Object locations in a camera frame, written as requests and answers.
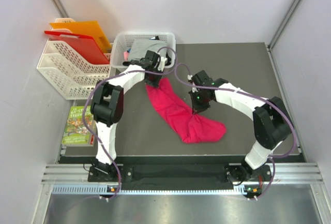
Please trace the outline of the pink t shirt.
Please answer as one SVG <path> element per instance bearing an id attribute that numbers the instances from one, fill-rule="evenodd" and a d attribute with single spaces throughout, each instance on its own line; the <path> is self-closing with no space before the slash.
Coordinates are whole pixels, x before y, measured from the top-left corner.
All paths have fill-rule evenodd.
<path id="1" fill-rule="evenodd" d="M 162 78 L 158 87 L 147 85 L 146 92 L 154 110 L 183 143 L 215 143 L 226 134 L 223 123 L 193 114 L 192 108 L 174 93 L 168 78 Z"/>

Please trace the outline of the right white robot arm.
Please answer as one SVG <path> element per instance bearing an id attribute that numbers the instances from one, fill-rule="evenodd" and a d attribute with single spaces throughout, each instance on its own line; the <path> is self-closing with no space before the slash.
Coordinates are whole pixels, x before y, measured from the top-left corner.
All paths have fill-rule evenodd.
<path id="1" fill-rule="evenodd" d="M 251 181 L 260 175 L 274 150 L 292 133 L 292 122 L 283 101 L 254 97 L 225 79 L 213 80 L 202 70 L 188 76 L 192 84 L 189 92 L 192 113 L 198 114 L 210 107 L 210 101 L 227 105 L 253 121 L 255 142 L 242 162 L 242 176 Z"/>

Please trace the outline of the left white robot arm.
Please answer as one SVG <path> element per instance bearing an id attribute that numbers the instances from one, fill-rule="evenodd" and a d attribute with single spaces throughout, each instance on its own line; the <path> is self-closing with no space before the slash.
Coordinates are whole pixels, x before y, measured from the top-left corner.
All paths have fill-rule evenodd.
<path id="1" fill-rule="evenodd" d="M 98 142 L 93 166 L 106 181 L 111 181 L 117 176 L 117 168 L 112 164 L 116 159 L 116 126 L 123 116 L 125 93 L 140 82 L 157 87 L 167 62 L 166 57 L 148 50 L 140 60 L 127 62 L 128 67 L 124 72 L 97 83 L 91 102 L 91 114 L 96 123 Z"/>

